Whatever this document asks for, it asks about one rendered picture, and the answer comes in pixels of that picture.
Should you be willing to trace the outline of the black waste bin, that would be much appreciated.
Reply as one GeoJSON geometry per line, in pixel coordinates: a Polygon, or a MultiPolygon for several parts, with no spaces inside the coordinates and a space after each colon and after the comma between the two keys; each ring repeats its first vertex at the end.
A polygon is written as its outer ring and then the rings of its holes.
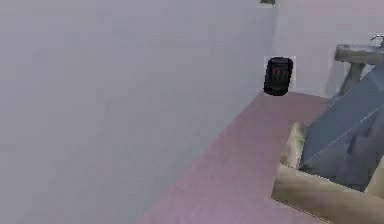
{"type": "Polygon", "coordinates": [[[272,96],[288,93],[293,72],[293,61],[286,57],[272,57],[268,60],[263,91],[272,96]]]}

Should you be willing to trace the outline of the grey pedestal sink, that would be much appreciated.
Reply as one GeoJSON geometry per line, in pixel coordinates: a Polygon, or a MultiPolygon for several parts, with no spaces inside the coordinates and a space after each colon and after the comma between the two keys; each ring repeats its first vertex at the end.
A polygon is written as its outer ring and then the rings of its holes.
{"type": "Polygon", "coordinates": [[[342,98],[362,77],[362,71],[367,65],[377,65],[384,62],[384,47],[359,44],[338,44],[334,60],[349,63],[350,68],[334,99],[342,98]]]}

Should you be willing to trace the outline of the silver sink faucet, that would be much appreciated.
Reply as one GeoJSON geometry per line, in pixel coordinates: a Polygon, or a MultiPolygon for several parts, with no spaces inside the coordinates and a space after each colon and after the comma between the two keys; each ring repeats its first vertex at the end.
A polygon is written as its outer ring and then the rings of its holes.
{"type": "Polygon", "coordinates": [[[374,35],[374,36],[372,36],[371,37],[371,41],[373,41],[373,40],[375,40],[375,39],[378,39],[378,38],[380,38],[381,39],[381,42],[380,42],[380,47],[381,48],[384,48],[384,34],[377,34],[377,35],[374,35]]]}

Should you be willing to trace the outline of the grey glass shower screen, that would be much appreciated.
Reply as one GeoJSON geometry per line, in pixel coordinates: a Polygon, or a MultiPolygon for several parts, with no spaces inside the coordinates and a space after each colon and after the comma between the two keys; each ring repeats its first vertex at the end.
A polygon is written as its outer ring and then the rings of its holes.
{"type": "Polygon", "coordinates": [[[299,170],[364,191],[384,156],[384,63],[310,124],[299,170]]]}

